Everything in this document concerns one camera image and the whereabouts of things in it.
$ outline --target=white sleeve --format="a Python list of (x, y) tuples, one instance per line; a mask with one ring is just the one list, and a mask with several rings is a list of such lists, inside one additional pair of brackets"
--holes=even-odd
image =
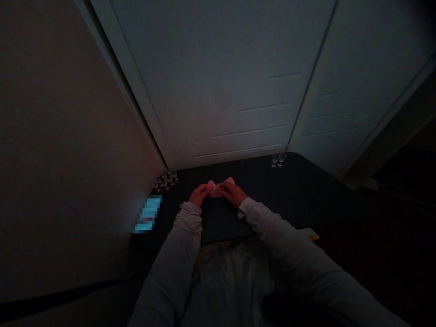
[(246, 198), (239, 210), (299, 294), (321, 304), (347, 325), (409, 326), (280, 215), (251, 198)]
[(128, 327), (174, 326), (183, 317), (200, 248), (202, 210), (184, 202), (145, 279)]

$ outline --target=dark floor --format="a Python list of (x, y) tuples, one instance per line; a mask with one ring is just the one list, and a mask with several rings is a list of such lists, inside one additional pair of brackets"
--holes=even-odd
[[(403, 148), (374, 177), (379, 185), (399, 185), (408, 197), (436, 204), (433, 154)], [(379, 216), (315, 227), (317, 244), (394, 314), (412, 326), (430, 324), (436, 302), (435, 219), (382, 190), (358, 192), (379, 205)], [(419, 207), (436, 216), (434, 207)]]

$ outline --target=door panel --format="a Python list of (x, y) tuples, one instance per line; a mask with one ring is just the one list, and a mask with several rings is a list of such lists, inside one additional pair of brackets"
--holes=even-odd
[(334, 2), (112, 1), (173, 168), (286, 149)]
[(340, 1), (289, 149), (340, 177), (435, 53), (427, 18), (408, 0)]

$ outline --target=person's left hand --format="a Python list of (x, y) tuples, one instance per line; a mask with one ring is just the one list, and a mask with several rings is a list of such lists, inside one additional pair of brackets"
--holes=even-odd
[(212, 189), (209, 189), (207, 184), (201, 184), (193, 190), (189, 202), (192, 202), (201, 208), (204, 198), (207, 197), (210, 191), (212, 191)]

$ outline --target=hand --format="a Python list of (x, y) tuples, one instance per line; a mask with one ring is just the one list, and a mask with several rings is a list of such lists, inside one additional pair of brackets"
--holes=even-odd
[(196, 204), (201, 208), (204, 198), (207, 197), (210, 191), (212, 191), (212, 189), (208, 188), (207, 184), (201, 184), (195, 190), (192, 191), (191, 197), (189, 198), (189, 202)]
[(230, 201), (231, 204), (233, 204), (236, 208), (239, 208), (242, 201), (247, 198), (247, 195), (244, 193), (244, 191), (239, 186), (236, 186), (230, 182), (224, 182), (221, 183), (221, 185), (223, 186), (223, 190), (218, 191), (218, 194), (224, 196)]

